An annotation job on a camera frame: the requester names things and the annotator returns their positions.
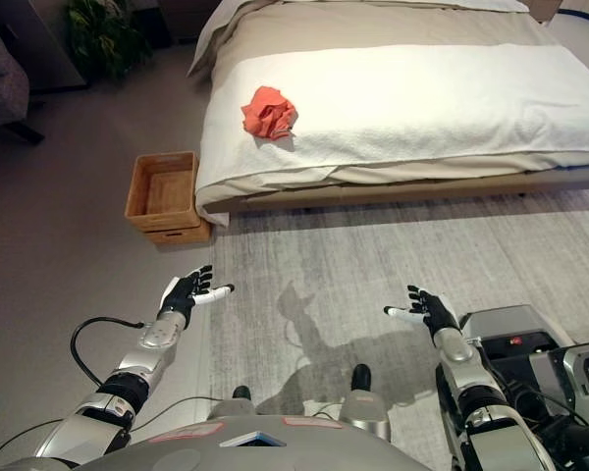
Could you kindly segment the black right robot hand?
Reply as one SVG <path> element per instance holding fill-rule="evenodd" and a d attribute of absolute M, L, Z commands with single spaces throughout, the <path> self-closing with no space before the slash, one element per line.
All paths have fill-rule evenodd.
<path fill-rule="evenodd" d="M 412 324 L 424 325 L 431 340 L 442 330 L 460 331 L 460 326 L 451 306 L 443 296 L 430 293 L 414 285 L 406 287 L 409 307 L 385 306 L 383 312 L 392 318 L 401 319 Z"/>

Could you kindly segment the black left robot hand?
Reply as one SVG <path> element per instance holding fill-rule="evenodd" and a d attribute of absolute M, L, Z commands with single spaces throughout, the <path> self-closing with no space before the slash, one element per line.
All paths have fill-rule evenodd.
<path fill-rule="evenodd" d="M 179 314 L 185 321 L 184 329 L 190 323 L 194 307 L 223 299 L 235 291 L 233 284 L 213 288 L 213 267 L 203 265 L 183 277 L 174 277 L 164 290 L 157 319 L 170 314 Z"/>

